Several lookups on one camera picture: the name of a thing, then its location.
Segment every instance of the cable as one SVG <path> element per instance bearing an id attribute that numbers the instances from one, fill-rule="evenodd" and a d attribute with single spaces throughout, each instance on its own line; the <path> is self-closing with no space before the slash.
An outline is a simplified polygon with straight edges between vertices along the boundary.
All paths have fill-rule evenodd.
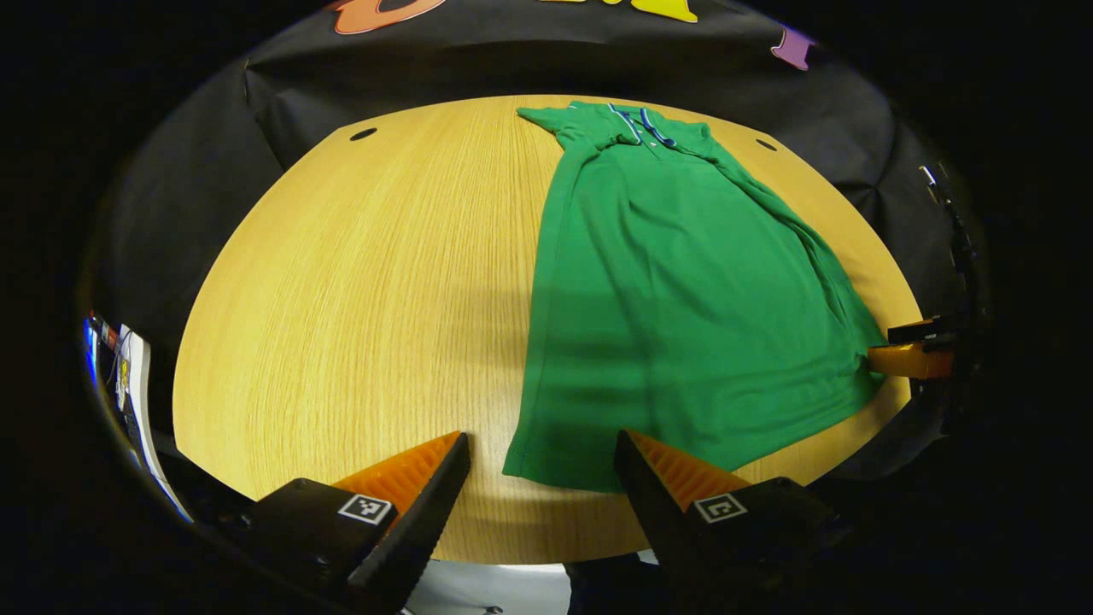
<path id="1" fill-rule="evenodd" d="M 121 356 L 121 348 L 122 346 L 125 346 L 126 341 L 129 340 L 129 336 L 132 334 L 132 332 L 133 330 L 127 331 L 126 334 L 121 336 L 118 340 L 118 343 L 114 346 L 114 362 L 110 364 L 110 375 L 106 378 L 106 381 L 103 382 L 103 387 L 109 387 L 110 380 L 113 380 L 114 376 L 117 374 L 118 357 Z"/>

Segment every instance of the yellow letter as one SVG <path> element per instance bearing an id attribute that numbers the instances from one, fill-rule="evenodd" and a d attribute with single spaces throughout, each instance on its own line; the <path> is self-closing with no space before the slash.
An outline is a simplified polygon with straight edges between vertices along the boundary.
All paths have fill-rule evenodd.
<path id="1" fill-rule="evenodd" d="M 698 15 L 691 12 L 686 0 L 633 0 L 631 4 L 638 11 L 672 17 L 686 23 L 697 23 Z"/>

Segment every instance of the light wood grain surface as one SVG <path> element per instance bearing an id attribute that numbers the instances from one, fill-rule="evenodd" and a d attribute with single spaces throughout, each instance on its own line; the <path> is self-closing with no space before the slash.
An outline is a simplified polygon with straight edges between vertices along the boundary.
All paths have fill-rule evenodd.
<path id="1" fill-rule="evenodd" d="M 539 221 L 562 155 L 516 108 L 572 99 L 607 102 L 528 95 L 409 109 L 342 128 L 296 163 L 239 224 L 193 305 L 175 374 L 179 450 L 258 499 L 465 430 L 472 470 L 434 557 L 540 564 L 645 548 L 624 496 L 501 474 L 519 415 Z M 883 244 L 804 162 L 750 128 L 646 106 L 708 122 L 826 238 L 882 330 L 920 320 Z M 365 128 L 377 131 L 350 140 Z M 810 483 L 908 399 L 907 381 L 890 379 L 857 415 L 738 474 Z"/>

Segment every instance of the blue light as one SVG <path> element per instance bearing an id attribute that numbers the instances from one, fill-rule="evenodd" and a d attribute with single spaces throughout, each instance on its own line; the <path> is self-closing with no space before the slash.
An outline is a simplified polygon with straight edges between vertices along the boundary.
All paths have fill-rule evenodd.
<path id="1" fill-rule="evenodd" d="M 98 385 L 98 338 L 91 321 L 84 321 L 84 333 L 87 336 L 87 372 L 91 375 L 91 382 Z"/>

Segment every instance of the green polo shirt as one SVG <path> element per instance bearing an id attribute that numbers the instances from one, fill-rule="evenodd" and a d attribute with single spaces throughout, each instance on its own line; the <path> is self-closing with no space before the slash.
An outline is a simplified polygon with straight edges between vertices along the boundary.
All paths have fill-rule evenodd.
<path id="1" fill-rule="evenodd" d="M 866 352 L 885 341 L 838 259 L 708 126 L 580 102 L 518 113 L 565 153 L 504 474 L 621 492 L 622 428 L 733 471 L 872 399 Z"/>

